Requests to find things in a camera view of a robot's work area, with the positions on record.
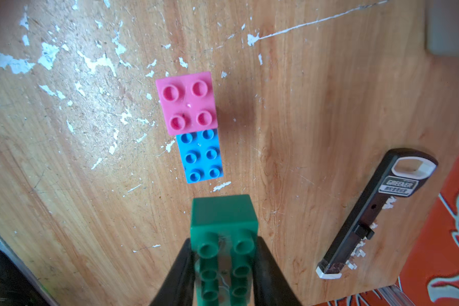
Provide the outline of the grey green plastic toolbox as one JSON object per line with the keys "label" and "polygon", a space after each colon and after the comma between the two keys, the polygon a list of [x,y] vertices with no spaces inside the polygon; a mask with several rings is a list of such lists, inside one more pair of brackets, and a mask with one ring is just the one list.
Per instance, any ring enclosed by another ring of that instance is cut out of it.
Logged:
{"label": "grey green plastic toolbox", "polygon": [[427,1],[425,31],[429,53],[459,57],[459,1]]}

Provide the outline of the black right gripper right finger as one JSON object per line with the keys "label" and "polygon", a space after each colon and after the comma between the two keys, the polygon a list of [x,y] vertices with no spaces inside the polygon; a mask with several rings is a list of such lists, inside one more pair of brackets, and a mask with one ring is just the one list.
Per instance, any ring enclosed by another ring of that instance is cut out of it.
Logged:
{"label": "black right gripper right finger", "polygon": [[255,305],[302,305],[262,237],[256,239],[252,277]]}

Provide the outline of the green long lego brick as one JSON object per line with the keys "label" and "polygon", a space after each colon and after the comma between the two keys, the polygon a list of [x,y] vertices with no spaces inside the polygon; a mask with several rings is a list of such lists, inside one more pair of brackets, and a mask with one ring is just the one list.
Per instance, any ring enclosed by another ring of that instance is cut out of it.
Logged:
{"label": "green long lego brick", "polygon": [[198,305],[247,305],[258,218],[249,195],[195,198],[190,228]]}

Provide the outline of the light blue long lego brick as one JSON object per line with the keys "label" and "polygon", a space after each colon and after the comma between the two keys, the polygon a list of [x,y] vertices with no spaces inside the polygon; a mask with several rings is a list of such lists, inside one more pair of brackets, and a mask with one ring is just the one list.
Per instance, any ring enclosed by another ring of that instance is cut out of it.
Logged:
{"label": "light blue long lego brick", "polygon": [[177,135],[176,140],[188,184],[224,175],[217,129]]}

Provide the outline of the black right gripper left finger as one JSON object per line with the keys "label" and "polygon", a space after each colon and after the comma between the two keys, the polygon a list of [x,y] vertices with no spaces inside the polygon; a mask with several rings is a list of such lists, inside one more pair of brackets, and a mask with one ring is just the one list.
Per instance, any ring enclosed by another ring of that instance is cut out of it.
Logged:
{"label": "black right gripper left finger", "polygon": [[187,238],[150,306],[192,306],[194,283],[194,255],[191,249],[191,240]]}

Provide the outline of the dark brown bit holder case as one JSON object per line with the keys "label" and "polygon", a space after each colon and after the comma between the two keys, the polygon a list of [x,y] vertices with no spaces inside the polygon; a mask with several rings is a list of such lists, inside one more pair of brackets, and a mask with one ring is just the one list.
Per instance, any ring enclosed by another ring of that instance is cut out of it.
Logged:
{"label": "dark brown bit holder case", "polygon": [[352,211],[335,236],[316,273],[321,279],[339,279],[341,270],[364,240],[374,236],[372,224],[385,205],[417,192],[438,167],[433,156],[414,149],[386,152]]}

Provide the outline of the pink square lego brick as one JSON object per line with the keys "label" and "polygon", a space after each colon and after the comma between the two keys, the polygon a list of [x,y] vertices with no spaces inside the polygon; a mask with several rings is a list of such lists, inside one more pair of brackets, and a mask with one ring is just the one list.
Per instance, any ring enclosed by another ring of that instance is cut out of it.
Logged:
{"label": "pink square lego brick", "polygon": [[218,127],[211,72],[158,79],[156,88],[169,135]]}

